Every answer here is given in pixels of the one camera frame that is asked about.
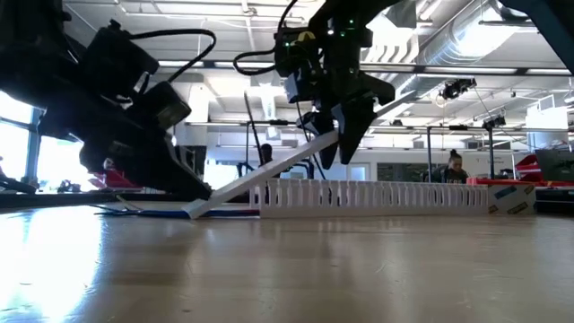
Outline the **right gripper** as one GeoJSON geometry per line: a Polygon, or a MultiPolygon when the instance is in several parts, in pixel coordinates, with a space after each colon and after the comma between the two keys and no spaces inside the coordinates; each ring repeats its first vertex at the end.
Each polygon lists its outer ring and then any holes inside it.
{"type": "Polygon", "coordinates": [[[312,135],[310,152],[329,170],[339,145],[342,164],[349,164],[376,113],[374,100],[386,104],[396,98],[395,87],[360,68],[361,51],[372,46],[373,31],[363,27],[282,27],[274,34],[275,71],[284,79],[302,72],[315,85],[312,100],[326,112],[307,112],[300,128],[312,135]]]}

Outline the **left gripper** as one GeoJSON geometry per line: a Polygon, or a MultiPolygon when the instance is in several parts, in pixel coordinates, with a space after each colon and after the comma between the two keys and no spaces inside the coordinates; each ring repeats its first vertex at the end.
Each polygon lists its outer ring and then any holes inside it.
{"type": "Polygon", "coordinates": [[[110,160],[132,183],[174,195],[207,200],[212,189],[177,160],[166,130],[95,100],[58,100],[42,117],[42,134],[83,143],[80,162],[90,172],[110,160]]]}

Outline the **white slotted cable duct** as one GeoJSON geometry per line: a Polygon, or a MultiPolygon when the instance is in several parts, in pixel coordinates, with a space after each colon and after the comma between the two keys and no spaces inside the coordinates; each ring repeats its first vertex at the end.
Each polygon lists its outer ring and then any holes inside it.
{"type": "Polygon", "coordinates": [[[264,219],[487,214],[488,188],[465,184],[269,179],[249,190],[264,219]]]}

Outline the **white duct cover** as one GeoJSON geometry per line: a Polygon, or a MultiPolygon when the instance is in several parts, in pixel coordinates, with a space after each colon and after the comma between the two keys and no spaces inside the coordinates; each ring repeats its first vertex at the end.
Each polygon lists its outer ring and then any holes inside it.
{"type": "Polygon", "coordinates": [[[257,184],[265,183],[282,170],[297,163],[303,157],[310,156],[311,147],[305,143],[291,152],[286,153],[282,160],[273,160],[266,165],[250,172],[248,175],[235,179],[230,184],[215,190],[207,200],[197,199],[182,207],[191,219],[196,219],[215,207],[228,202],[233,197],[249,191],[257,184]]]}

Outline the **black computer monitor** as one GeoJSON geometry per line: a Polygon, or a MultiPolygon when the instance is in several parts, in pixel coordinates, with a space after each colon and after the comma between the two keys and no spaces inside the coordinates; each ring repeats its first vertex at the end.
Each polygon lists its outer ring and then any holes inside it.
{"type": "Polygon", "coordinates": [[[178,159],[200,179],[203,179],[207,147],[204,145],[177,145],[175,149],[178,159]]]}

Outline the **red storage bins rack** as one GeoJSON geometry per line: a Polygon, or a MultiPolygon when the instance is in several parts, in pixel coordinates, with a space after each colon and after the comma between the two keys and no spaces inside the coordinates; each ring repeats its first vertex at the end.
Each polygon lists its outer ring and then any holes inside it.
{"type": "Polygon", "coordinates": [[[124,189],[124,190],[140,190],[138,186],[127,178],[124,177],[122,171],[117,170],[104,170],[102,173],[92,173],[92,177],[88,181],[96,188],[99,189],[124,189]]]}

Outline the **red storage bin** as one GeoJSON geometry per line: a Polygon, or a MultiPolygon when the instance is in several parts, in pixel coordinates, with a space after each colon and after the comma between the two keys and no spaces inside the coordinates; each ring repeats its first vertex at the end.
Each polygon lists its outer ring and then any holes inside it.
{"type": "Polygon", "coordinates": [[[536,182],[542,178],[542,172],[535,154],[528,154],[515,165],[517,177],[521,181],[536,182]]]}

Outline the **dark background screen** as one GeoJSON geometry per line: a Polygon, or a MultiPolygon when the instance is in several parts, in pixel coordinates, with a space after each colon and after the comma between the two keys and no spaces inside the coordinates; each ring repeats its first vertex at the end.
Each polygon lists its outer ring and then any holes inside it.
{"type": "Polygon", "coordinates": [[[545,181],[574,182],[574,152],[536,150],[535,156],[545,181]]]}

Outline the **black background rig frame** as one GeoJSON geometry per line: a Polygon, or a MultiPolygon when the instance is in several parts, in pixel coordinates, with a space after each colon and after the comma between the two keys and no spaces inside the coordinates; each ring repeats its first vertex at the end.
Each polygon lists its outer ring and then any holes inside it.
{"type": "Polygon", "coordinates": [[[490,116],[483,121],[483,125],[481,127],[472,127],[468,125],[458,124],[454,126],[429,126],[426,127],[426,143],[427,143],[427,174],[428,174],[428,182],[431,183],[431,174],[433,171],[433,163],[432,163],[432,153],[431,153],[431,130],[433,128],[436,129],[447,129],[449,131],[470,131],[470,130],[482,130],[487,133],[488,136],[488,145],[483,146],[482,150],[488,150],[489,154],[489,162],[490,168],[488,173],[489,179],[495,179],[495,166],[494,166],[494,144],[493,144],[493,129],[495,127],[502,127],[506,125],[505,118],[502,115],[496,115],[495,117],[490,116]]]}
{"type": "Polygon", "coordinates": [[[252,129],[251,129],[251,126],[248,124],[248,121],[244,124],[244,126],[245,126],[245,128],[246,128],[246,148],[245,148],[246,157],[245,157],[245,162],[248,162],[248,163],[249,163],[249,149],[250,149],[250,148],[255,148],[255,149],[256,149],[256,146],[255,146],[255,145],[251,145],[250,142],[249,142],[250,131],[251,131],[252,129]]]}

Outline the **silver ventilation duct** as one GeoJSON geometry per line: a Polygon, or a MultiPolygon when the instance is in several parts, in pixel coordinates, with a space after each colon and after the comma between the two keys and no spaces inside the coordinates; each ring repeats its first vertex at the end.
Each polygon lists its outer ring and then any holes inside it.
{"type": "Polygon", "coordinates": [[[500,19],[500,9],[494,0],[473,0],[426,44],[414,62],[417,65],[473,65],[517,31],[516,27],[483,23],[500,19]]]}

